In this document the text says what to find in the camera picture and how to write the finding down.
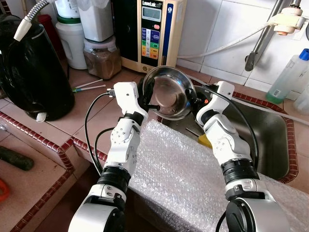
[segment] white cable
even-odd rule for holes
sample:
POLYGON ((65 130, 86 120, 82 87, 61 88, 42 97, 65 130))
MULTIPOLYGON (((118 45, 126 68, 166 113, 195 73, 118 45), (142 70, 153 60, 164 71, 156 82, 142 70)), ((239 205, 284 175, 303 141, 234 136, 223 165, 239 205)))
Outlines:
MULTIPOLYGON (((206 84, 205 82, 203 82, 203 81, 201 81, 201 80, 199 80, 199 79, 197 79, 195 77, 192 77, 192 76, 190 76, 190 79, 195 80, 196 82, 199 82, 200 84, 205 85, 205 86, 209 85, 209 84, 206 84)), ((253 104, 247 103, 245 101, 239 100, 239 99, 234 98, 234 97, 232 97, 232 100, 235 101, 235 102, 238 102, 240 104, 243 104, 243 105, 246 105, 246 106, 258 109, 258 110, 262 110, 262 111, 265 111, 265 112, 273 113, 275 115, 279 115, 279 116, 282 116, 282 117, 286 117, 286 118, 289 118, 289 119, 291 119, 293 121, 300 122, 302 124, 305 124, 305 125, 309 126, 309 122, 307 122, 305 120, 302 120, 300 118, 297 118, 297 117, 294 117, 294 116, 291 116, 291 115, 287 115, 287 114, 283 114, 283 113, 279 113, 279 112, 274 111, 272 109, 268 109, 268 108, 260 107, 260 106, 257 106, 257 105, 253 105, 253 104)))
POLYGON ((239 42, 249 38, 250 36, 258 33, 259 31, 263 30, 264 28, 266 28, 268 26, 270 26, 270 24, 269 23, 265 23, 265 24, 261 25, 260 27, 258 27, 257 29, 255 29, 254 31, 250 32, 249 34, 247 34, 247 35, 245 35, 245 36, 243 36, 241 38, 238 38, 238 39, 236 39, 236 40, 234 40, 234 41, 232 41, 232 42, 230 42, 230 43, 228 43, 228 44, 226 44, 224 46, 221 46, 221 47, 219 47, 217 49, 214 49, 212 51, 209 51, 209 52, 206 52, 206 53, 202 53, 202 54, 198 54, 198 55, 177 56, 177 58, 180 58, 180 59, 190 59, 190 58, 197 58, 197 57, 204 57, 204 56, 211 55, 213 53, 222 51, 222 50, 224 50, 224 49, 226 49, 226 48, 228 48, 230 46, 233 46, 233 45, 235 45, 235 44, 237 44, 237 43, 239 43, 239 42))

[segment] kitchen sink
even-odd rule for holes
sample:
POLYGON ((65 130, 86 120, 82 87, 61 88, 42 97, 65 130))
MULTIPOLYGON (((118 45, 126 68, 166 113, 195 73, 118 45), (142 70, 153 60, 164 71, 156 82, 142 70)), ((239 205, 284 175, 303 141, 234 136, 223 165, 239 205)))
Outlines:
MULTIPOLYGON (((254 109, 237 102, 234 103, 246 116, 257 138, 259 146, 258 172, 273 179, 280 179, 287 175, 289 171, 289 155, 287 129, 284 119, 272 113, 254 109)), ((251 154, 254 154, 251 134, 241 117, 231 105, 224 110, 223 114, 232 122, 240 137, 247 141, 251 148, 251 154)), ((203 130, 195 122, 193 114, 177 121, 163 119, 162 123, 196 141, 197 136, 187 131, 186 128, 199 135, 203 134, 203 130)))

